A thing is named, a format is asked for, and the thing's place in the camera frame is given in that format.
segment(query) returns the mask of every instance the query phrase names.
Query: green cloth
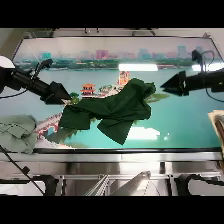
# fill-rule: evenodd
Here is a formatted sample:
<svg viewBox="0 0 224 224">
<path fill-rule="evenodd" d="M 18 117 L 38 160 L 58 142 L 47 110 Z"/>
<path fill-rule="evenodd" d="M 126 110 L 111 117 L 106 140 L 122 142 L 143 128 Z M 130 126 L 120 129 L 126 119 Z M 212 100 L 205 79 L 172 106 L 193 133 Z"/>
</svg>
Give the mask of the green cloth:
<svg viewBox="0 0 224 224">
<path fill-rule="evenodd" d="M 10 152 L 31 154 L 37 140 L 36 120 L 25 114 L 0 117 L 0 145 Z"/>
<path fill-rule="evenodd" d="M 90 129 L 90 119 L 96 117 L 102 119 L 98 129 L 123 145 L 133 121 L 149 119 L 151 108 L 144 99 L 155 90 L 154 83 L 131 79 L 116 95 L 82 99 L 75 105 L 67 105 L 59 126 L 87 130 Z"/>
</svg>

